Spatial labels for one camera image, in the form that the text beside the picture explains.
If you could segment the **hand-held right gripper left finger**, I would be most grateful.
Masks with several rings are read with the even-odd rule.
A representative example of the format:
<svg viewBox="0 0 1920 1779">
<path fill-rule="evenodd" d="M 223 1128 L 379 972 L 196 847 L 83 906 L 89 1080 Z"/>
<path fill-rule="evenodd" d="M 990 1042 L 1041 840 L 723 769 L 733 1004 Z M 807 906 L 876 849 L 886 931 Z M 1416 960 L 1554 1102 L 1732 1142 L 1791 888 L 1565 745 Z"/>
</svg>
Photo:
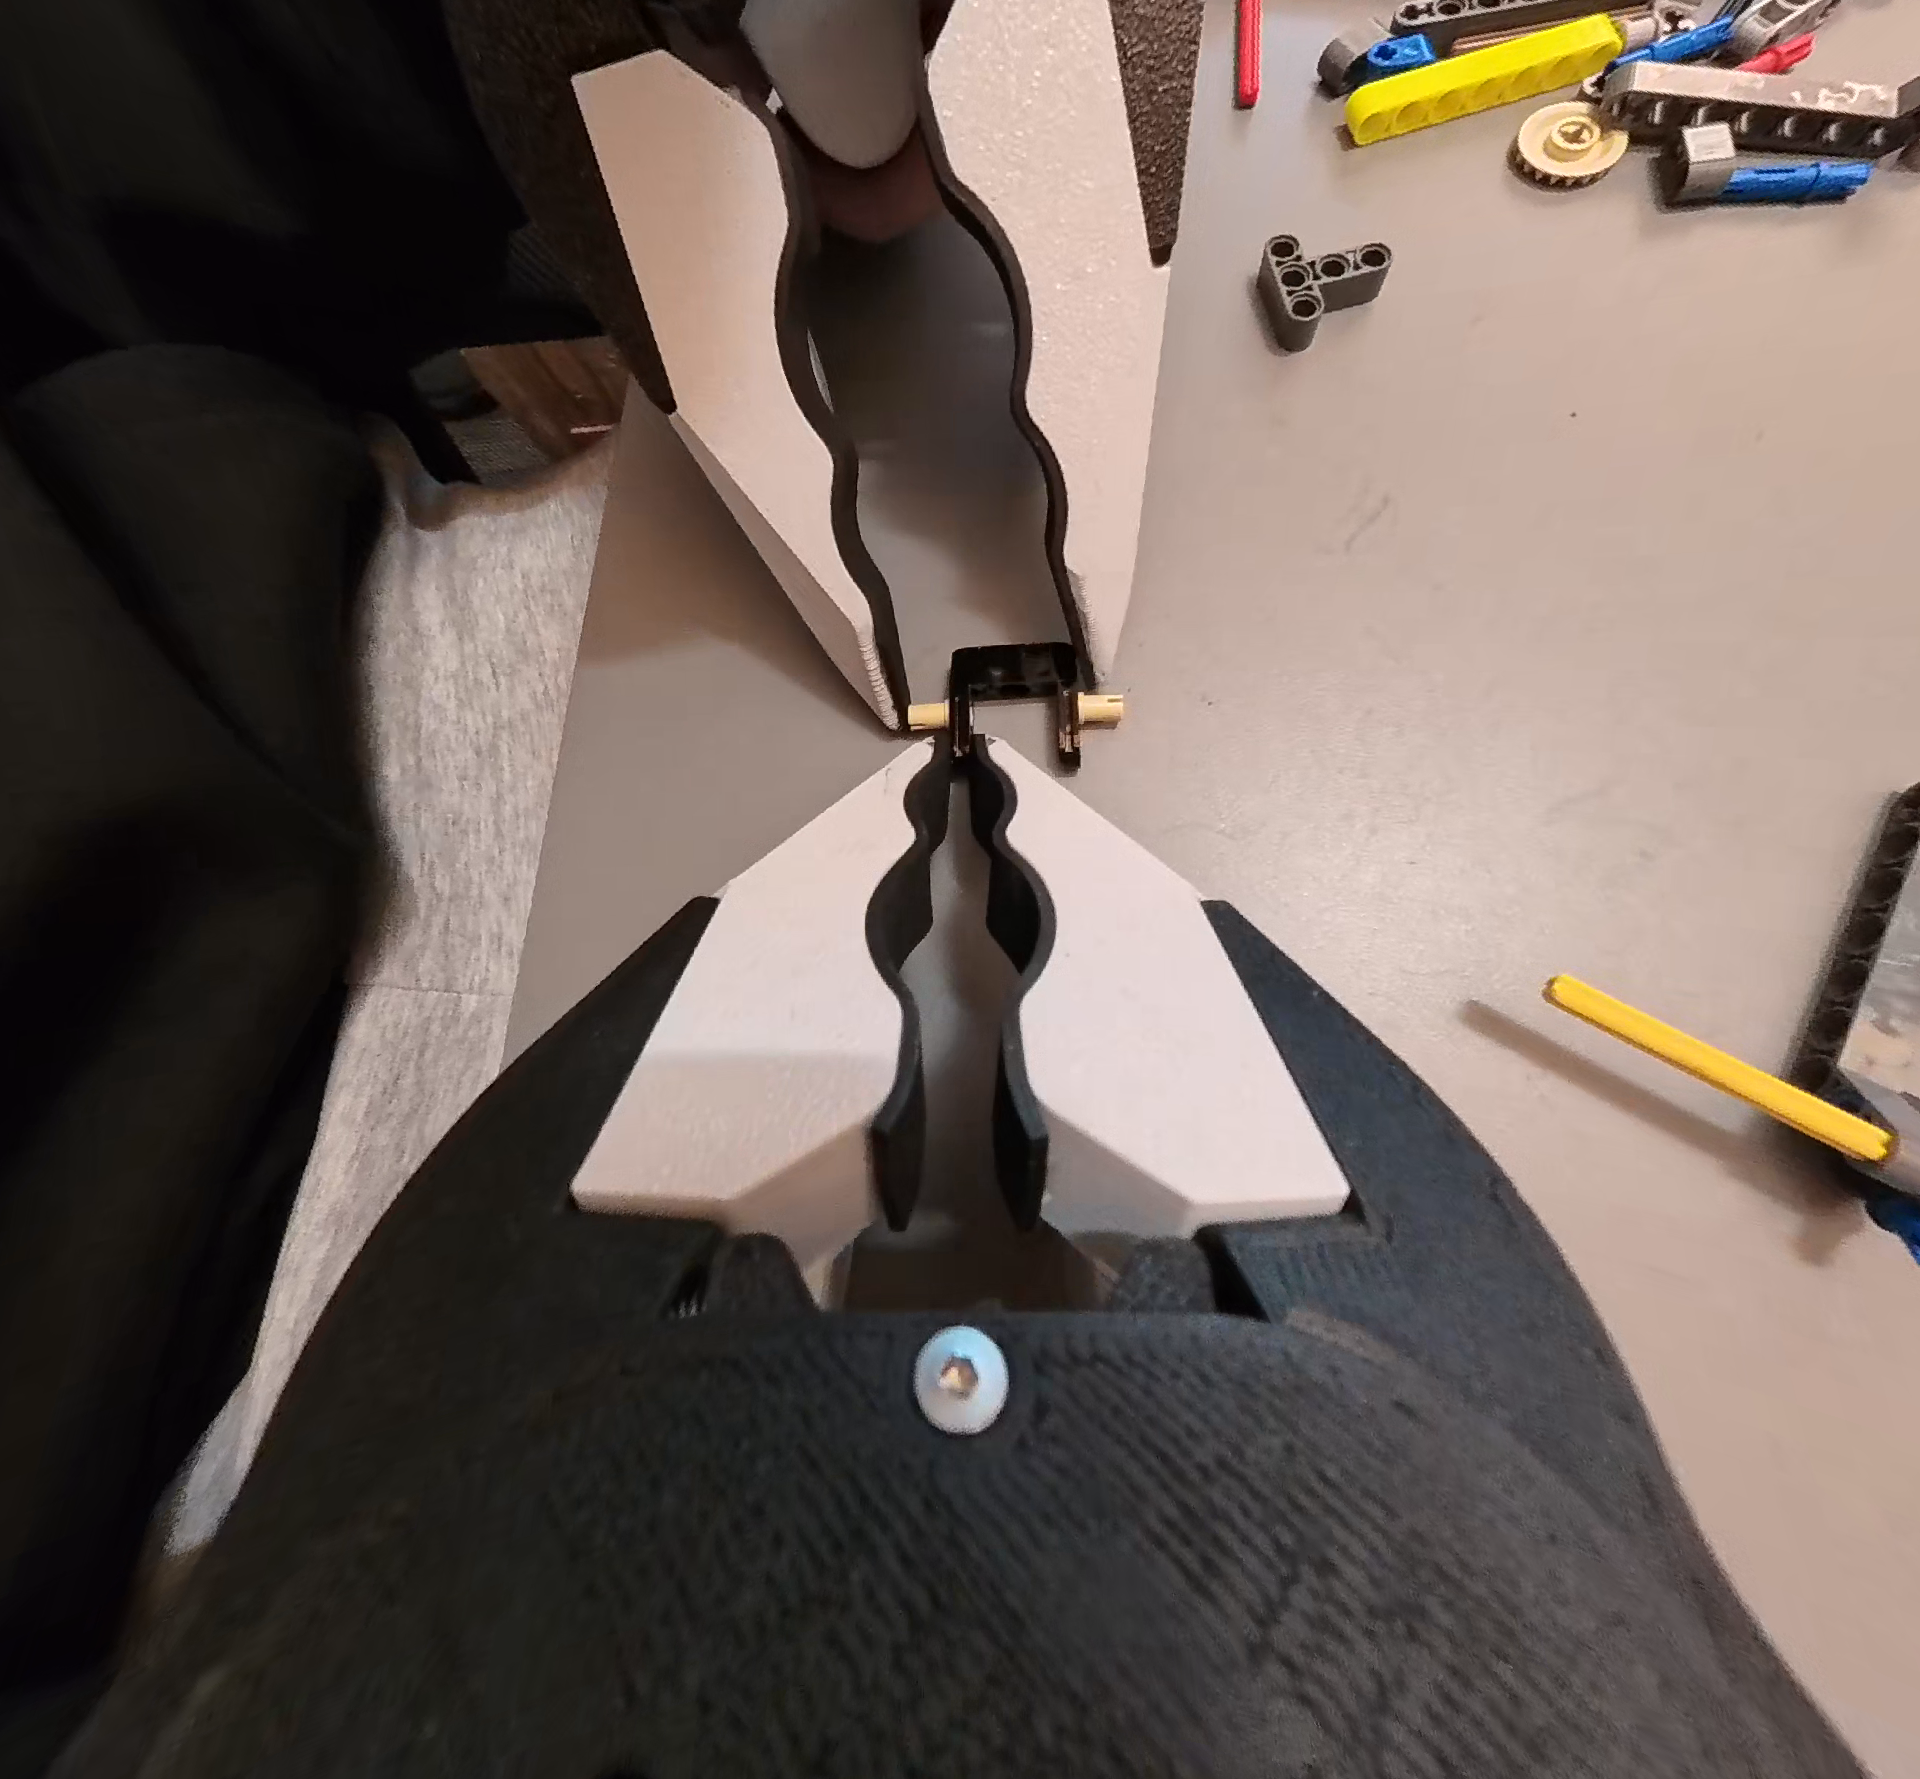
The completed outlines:
<svg viewBox="0 0 1920 1779">
<path fill-rule="evenodd" d="M 903 954 L 884 965 L 868 913 L 902 862 L 929 896 L 907 797 L 943 765 L 937 739 L 900 748 L 722 890 L 571 1178 L 578 1209 L 774 1237 L 833 1305 L 884 1213 L 873 1131 L 907 1031 Z"/>
</svg>

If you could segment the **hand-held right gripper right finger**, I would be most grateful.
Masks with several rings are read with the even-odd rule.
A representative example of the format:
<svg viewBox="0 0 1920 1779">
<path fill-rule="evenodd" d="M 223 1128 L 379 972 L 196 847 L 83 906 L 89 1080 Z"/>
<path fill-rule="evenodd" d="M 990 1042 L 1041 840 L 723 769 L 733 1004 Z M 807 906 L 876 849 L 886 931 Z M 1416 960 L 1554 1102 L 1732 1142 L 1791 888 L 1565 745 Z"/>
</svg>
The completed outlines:
<svg viewBox="0 0 1920 1779">
<path fill-rule="evenodd" d="M 1147 1241 L 1348 1205 L 1189 880 L 1007 739 L 963 839 L 968 1302 L 1095 1308 Z"/>
</svg>

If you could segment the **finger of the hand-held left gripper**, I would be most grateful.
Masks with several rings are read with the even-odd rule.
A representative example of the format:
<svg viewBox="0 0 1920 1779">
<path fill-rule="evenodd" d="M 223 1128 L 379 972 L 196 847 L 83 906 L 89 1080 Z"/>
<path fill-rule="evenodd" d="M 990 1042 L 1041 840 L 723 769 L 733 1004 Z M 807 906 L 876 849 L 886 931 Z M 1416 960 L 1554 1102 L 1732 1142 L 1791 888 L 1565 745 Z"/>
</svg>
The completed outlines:
<svg viewBox="0 0 1920 1779">
<path fill-rule="evenodd" d="M 858 461 L 800 308 L 813 224 L 772 111 L 654 52 L 571 78 L 668 422 L 791 607 L 890 731 L 905 686 L 857 521 Z"/>
<path fill-rule="evenodd" d="M 955 0 L 925 61 L 929 153 L 1014 314 L 1011 405 L 1043 550 L 1095 677 L 1131 602 L 1167 276 L 1139 200 L 1108 0 Z"/>
</svg>

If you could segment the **black U-shaped lego piece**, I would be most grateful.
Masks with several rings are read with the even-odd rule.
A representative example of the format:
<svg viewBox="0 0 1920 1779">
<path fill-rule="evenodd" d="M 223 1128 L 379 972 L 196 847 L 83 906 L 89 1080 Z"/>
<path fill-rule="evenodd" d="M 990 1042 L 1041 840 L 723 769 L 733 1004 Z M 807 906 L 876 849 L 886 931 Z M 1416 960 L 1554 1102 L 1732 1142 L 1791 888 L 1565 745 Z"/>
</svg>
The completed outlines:
<svg viewBox="0 0 1920 1779">
<path fill-rule="evenodd" d="M 970 645 L 953 653 L 946 691 L 946 734 L 955 761 L 973 751 L 979 703 L 1048 703 L 1055 757 L 1078 772 L 1083 757 L 1083 688 L 1069 641 Z"/>
</svg>

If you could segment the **grey T-shaped lego beam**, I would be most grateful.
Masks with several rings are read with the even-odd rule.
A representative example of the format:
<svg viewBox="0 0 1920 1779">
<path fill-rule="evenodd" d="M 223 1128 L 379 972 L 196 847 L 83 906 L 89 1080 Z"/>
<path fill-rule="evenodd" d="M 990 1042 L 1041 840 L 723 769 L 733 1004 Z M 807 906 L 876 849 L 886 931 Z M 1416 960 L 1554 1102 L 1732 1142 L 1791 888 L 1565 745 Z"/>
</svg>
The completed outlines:
<svg viewBox="0 0 1920 1779">
<path fill-rule="evenodd" d="M 1328 314 L 1376 302 L 1392 259 L 1382 241 L 1310 257 L 1294 236 L 1266 239 L 1256 288 L 1275 344 L 1286 354 L 1304 352 Z"/>
</svg>

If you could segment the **pile of mixed lego pieces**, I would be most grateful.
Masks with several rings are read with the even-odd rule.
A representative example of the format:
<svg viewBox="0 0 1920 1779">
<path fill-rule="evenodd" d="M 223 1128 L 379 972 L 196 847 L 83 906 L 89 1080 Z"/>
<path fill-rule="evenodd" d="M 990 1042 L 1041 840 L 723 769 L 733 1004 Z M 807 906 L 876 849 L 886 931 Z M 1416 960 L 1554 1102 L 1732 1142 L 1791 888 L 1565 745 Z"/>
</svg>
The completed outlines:
<svg viewBox="0 0 1920 1779">
<path fill-rule="evenodd" d="M 1363 0 L 1316 87 L 1360 149 L 1527 107 L 1507 164 L 1586 189 L 1631 153 L 1669 210 L 1814 206 L 1916 171 L 1916 78 L 1844 73 L 1822 35 L 1876 0 Z M 1237 109 L 1261 92 L 1263 0 L 1235 0 Z"/>
</svg>

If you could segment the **wooden cabinet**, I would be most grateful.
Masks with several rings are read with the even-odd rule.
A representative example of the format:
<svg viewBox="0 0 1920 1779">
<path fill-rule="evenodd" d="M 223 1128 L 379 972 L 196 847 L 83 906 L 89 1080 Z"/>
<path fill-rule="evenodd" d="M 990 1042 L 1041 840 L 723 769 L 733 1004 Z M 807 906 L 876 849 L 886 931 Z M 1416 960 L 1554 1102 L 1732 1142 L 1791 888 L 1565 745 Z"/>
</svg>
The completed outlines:
<svg viewBox="0 0 1920 1779">
<path fill-rule="evenodd" d="M 624 417 L 626 361 L 607 335 L 468 346 L 462 361 L 545 464 L 592 448 Z"/>
</svg>

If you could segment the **grey beam yellow axle assembly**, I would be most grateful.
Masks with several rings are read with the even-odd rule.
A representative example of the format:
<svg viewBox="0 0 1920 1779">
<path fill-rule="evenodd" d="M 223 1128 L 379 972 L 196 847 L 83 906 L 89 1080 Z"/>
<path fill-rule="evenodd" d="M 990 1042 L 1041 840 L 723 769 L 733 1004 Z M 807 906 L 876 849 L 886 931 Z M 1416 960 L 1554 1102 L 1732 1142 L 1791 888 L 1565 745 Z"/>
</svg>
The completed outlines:
<svg viewBox="0 0 1920 1779">
<path fill-rule="evenodd" d="M 1827 1151 L 1869 1221 L 1917 1257 L 1917 786 L 1878 813 L 1782 1072 L 1573 975 L 1552 975 L 1544 1000 Z"/>
</svg>

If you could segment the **person's black clothing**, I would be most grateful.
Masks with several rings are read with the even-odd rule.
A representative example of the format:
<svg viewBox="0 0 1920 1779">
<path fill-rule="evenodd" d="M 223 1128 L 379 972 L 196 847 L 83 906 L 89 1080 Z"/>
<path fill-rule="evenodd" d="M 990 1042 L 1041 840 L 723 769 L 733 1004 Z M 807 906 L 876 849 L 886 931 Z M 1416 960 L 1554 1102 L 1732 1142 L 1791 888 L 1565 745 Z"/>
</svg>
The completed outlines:
<svg viewBox="0 0 1920 1779">
<path fill-rule="evenodd" d="M 594 330 L 452 0 L 5 0 L 5 1775 L 251 1352 L 373 830 L 366 419 Z"/>
</svg>

